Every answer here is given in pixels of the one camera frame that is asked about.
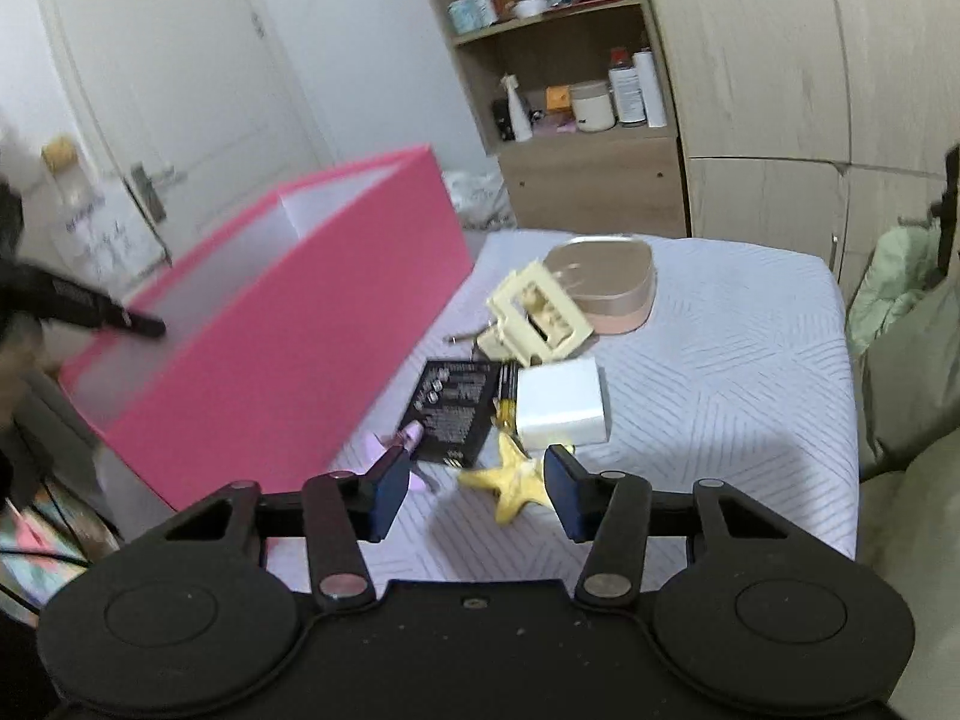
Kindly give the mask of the yellow starfish clip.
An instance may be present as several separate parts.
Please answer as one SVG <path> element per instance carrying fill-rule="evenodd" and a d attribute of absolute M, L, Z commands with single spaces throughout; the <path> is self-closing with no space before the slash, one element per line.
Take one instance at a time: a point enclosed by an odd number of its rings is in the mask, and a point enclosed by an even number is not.
<path fill-rule="evenodd" d="M 530 458 L 508 433 L 498 434 L 496 468 L 478 468 L 459 473 L 460 486 L 485 491 L 496 497 L 494 523 L 506 527 L 529 504 L 553 509 L 544 477 L 544 459 Z"/>

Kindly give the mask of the purple starfish clip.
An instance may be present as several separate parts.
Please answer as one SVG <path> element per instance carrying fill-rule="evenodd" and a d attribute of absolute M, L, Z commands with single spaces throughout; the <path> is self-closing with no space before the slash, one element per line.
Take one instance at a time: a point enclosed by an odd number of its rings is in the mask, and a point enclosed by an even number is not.
<path fill-rule="evenodd" d="M 400 447 L 412 458 L 415 450 L 418 449 L 421 439 L 425 435 L 425 426 L 420 421 L 407 422 L 405 426 L 400 427 L 398 431 L 390 436 L 378 436 L 375 433 L 364 434 L 363 447 L 364 455 L 368 465 L 373 466 L 389 449 Z M 423 472 L 416 466 L 415 460 L 410 460 L 410 493 L 436 494 L 439 491 L 439 484 L 436 479 Z"/>

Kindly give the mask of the white charger cube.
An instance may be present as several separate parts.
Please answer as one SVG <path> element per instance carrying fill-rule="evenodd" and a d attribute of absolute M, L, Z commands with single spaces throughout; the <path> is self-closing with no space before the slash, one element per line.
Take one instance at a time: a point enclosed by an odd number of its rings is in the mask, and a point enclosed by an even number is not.
<path fill-rule="evenodd" d="M 599 364 L 572 359 L 519 372 L 516 431 L 527 450 L 605 442 L 607 408 Z"/>

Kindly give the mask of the black phone battery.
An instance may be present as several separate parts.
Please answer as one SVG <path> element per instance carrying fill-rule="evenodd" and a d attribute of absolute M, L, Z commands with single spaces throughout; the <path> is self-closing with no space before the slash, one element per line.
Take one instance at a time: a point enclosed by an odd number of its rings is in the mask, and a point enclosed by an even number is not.
<path fill-rule="evenodd" d="M 398 426 L 418 422 L 413 460 L 472 468 L 493 426 L 499 362 L 428 359 Z"/>

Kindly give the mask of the pink cardboard box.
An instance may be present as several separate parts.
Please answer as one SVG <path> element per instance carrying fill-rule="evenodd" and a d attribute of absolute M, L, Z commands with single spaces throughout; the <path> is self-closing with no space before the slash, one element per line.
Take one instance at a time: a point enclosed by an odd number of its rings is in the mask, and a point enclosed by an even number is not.
<path fill-rule="evenodd" d="M 166 504 L 322 472 L 472 271 L 419 146 L 280 185 L 146 288 L 157 340 L 103 333 L 71 405 Z"/>

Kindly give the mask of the pink gold square case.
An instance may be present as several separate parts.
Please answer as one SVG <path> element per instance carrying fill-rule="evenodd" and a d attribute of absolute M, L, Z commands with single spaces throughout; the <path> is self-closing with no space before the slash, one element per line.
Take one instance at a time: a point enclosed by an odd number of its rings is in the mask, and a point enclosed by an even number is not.
<path fill-rule="evenodd" d="M 597 335 L 626 335 L 649 319 L 658 270 L 651 245 L 636 236 L 581 236 L 544 258 Z"/>

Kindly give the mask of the small AA battery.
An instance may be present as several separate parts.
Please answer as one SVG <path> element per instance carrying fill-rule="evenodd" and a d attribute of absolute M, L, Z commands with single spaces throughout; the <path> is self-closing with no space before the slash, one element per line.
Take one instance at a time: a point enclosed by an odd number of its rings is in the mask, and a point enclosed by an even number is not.
<path fill-rule="evenodd" d="M 494 424 L 508 434 L 516 433 L 517 378 L 519 362 L 501 364 L 498 392 L 494 399 Z"/>

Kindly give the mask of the silver key bunch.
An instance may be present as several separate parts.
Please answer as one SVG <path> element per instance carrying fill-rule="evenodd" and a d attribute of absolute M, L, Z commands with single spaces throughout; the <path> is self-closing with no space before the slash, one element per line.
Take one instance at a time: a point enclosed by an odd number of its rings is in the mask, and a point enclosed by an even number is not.
<path fill-rule="evenodd" d="M 443 343 L 450 344 L 455 346 L 456 344 L 470 343 L 474 344 L 485 332 L 493 328 L 493 322 L 487 322 L 485 325 L 482 325 L 480 328 L 475 328 L 475 330 L 469 330 L 468 332 L 459 332 L 459 333 L 449 333 L 449 335 L 444 335 Z"/>

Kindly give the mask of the white room door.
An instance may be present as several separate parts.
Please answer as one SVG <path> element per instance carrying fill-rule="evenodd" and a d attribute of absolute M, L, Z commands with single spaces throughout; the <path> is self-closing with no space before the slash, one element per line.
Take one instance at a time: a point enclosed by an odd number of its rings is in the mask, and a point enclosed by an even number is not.
<path fill-rule="evenodd" d="M 94 167 L 171 257 L 331 164 L 259 0 L 39 0 Z"/>

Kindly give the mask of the olive green padded jacket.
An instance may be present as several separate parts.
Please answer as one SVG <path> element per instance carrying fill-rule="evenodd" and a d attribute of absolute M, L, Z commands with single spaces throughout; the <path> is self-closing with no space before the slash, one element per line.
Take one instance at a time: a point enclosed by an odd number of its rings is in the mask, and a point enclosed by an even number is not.
<path fill-rule="evenodd" d="M 857 559 L 910 606 L 913 655 L 890 704 L 958 715 L 958 278 L 940 229 L 884 232 L 848 312 L 861 445 Z"/>

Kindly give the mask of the white spray bottle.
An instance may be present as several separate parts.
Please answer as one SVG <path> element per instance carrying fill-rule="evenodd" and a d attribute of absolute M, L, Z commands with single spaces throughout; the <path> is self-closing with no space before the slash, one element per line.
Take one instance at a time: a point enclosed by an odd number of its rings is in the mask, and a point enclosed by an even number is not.
<path fill-rule="evenodd" d="M 516 76 L 503 76 L 501 86 L 506 91 L 506 98 L 508 98 L 509 121 L 511 122 L 512 133 L 514 133 L 514 141 L 516 143 L 528 142 L 532 138 L 532 125 L 530 125 L 529 114 L 527 114 L 523 99 L 519 94 L 519 82 Z"/>

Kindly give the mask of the white lidded jar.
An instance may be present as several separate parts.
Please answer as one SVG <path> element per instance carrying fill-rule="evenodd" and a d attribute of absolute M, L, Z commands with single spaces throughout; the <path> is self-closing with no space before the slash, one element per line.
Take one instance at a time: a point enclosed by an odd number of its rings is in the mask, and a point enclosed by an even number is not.
<path fill-rule="evenodd" d="M 579 132 L 605 132 L 617 125 L 610 88 L 604 80 L 571 85 L 569 99 L 571 99 L 571 112 Z"/>

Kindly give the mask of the tall white bottle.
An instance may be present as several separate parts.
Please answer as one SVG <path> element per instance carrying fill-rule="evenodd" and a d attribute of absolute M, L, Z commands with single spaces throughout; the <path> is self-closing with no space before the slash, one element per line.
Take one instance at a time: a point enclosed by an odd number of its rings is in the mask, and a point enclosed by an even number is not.
<path fill-rule="evenodd" d="M 664 98 L 652 50 L 643 49 L 635 52 L 633 64 L 635 64 L 641 96 L 643 96 L 647 125 L 651 128 L 664 128 L 667 125 L 667 112 L 665 112 Z"/>

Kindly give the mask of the red capped bottle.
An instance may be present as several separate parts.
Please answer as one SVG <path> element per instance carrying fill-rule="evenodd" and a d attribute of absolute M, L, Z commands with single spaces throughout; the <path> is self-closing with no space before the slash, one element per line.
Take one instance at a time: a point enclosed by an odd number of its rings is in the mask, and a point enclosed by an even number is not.
<path fill-rule="evenodd" d="M 622 125 L 643 125 L 646 122 L 640 78 L 631 55 L 624 47 L 610 51 L 608 81 L 612 88 L 613 104 Z"/>

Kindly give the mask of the wooden open shelf unit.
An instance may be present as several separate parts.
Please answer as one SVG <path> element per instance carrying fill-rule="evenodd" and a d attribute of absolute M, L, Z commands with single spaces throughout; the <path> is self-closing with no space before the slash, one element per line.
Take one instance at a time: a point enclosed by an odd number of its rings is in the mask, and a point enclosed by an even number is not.
<path fill-rule="evenodd" d="M 651 49 L 664 96 L 669 70 L 651 0 L 548 0 L 542 15 L 455 29 L 457 0 L 431 0 L 487 153 L 505 177 L 517 222 L 581 234 L 685 238 L 685 169 L 677 122 L 584 133 L 550 110 L 558 89 L 607 80 L 610 51 Z M 516 143 L 501 78 L 514 75 L 532 138 Z"/>

